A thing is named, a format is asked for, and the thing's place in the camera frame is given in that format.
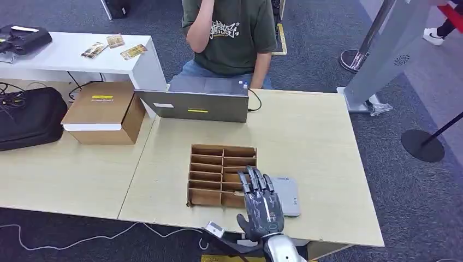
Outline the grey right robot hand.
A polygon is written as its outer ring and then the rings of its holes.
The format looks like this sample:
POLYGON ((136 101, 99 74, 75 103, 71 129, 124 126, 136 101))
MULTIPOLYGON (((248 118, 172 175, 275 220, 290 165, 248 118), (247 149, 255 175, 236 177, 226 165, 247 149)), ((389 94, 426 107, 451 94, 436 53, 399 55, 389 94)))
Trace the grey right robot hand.
POLYGON ((238 171, 238 175, 247 218, 238 214, 236 219, 246 238, 259 242, 269 235, 280 234, 284 229, 284 215, 270 176, 250 165, 246 166, 246 172, 238 171))

